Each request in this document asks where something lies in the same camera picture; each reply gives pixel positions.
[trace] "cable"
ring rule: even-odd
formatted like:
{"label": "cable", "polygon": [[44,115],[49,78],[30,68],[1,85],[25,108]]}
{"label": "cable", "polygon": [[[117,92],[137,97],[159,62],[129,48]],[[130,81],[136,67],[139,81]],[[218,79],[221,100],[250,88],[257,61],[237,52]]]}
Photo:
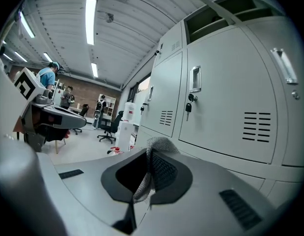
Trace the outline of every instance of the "cable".
{"label": "cable", "polygon": [[156,53],[154,53],[154,55],[152,56],[152,57],[150,57],[150,59],[147,61],[147,62],[145,62],[145,64],[143,65],[143,66],[141,66],[141,68],[135,73],[135,75],[133,75],[132,76],[132,78],[128,81],[128,83],[123,87],[123,89],[122,90],[124,90],[125,88],[126,88],[126,86],[129,84],[129,82],[136,76],[136,74],[138,73],[138,72],[140,72],[141,71],[141,69],[154,57],[154,56],[156,56]]}

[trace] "key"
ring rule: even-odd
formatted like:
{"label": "key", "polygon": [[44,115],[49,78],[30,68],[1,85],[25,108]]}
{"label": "key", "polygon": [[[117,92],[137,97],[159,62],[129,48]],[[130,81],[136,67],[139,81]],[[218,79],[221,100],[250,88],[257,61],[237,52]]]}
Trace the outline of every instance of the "key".
{"label": "key", "polygon": [[187,104],[186,104],[187,121],[188,121],[188,119],[189,119],[189,114],[190,114],[190,112],[191,112],[191,109],[192,109],[191,103],[187,103]]}

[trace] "gray floor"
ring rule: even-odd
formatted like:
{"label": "gray floor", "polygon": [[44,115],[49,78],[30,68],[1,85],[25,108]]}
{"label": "gray floor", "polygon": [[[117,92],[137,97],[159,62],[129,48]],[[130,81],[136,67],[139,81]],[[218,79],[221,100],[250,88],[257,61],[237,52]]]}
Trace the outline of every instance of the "gray floor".
{"label": "gray floor", "polygon": [[[108,156],[107,151],[114,146],[107,139],[99,142],[98,135],[104,135],[103,130],[93,130],[90,124],[82,128],[82,133],[76,135],[73,130],[68,139],[58,141],[59,154],[55,152],[55,141],[46,142],[42,147],[42,152],[49,155],[54,165],[64,163],[76,163],[89,161]],[[20,141],[23,141],[23,135],[20,134]]]}

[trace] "gray fabric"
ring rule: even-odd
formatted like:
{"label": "gray fabric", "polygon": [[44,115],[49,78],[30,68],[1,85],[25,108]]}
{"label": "gray fabric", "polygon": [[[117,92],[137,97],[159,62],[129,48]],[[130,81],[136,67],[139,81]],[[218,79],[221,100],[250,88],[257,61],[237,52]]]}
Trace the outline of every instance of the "gray fabric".
{"label": "gray fabric", "polygon": [[63,92],[64,99],[61,99],[60,106],[70,107],[70,103],[68,102],[68,99],[71,97],[71,93],[69,92]]}
{"label": "gray fabric", "polygon": [[147,172],[137,191],[133,195],[134,203],[144,201],[151,189],[154,189],[153,178],[150,173],[151,155],[153,149],[166,151],[168,153],[180,153],[176,146],[166,137],[153,137],[147,140]]}

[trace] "office chair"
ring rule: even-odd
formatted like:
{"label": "office chair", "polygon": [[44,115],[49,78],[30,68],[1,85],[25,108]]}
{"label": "office chair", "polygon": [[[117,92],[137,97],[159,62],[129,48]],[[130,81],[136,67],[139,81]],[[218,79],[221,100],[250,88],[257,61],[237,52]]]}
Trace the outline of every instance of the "office chair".
{"label": "office chair", "polygon": [[119,111],[118,116],[116,117],[116,119],[114,121],[111,122],[110,126],[100,125],[100,128],[104,129],[104,133],[106,135],[98,135],[97,138],[102,137],[101,139],[99,139],[99,141],[101,141],[103,139],[108,139],[112,144],[112,139],[116,140],[115,137],[112,137],[111,133],[115,134],[118,131],[118,126],[119,126],[122,116],[123,116],[123,111]]}
{"label": "office chair", "polygon": [[[84,117],[86,115],[88,109],[89,109],[88,104],[84,104],[81,112],[79,113],[79,115]],[[79,132],[82,133],[82,130],[80,128],[74,128],[73,130],[75,131],[76,135],[78,134],[77,130],[79,130]]]}

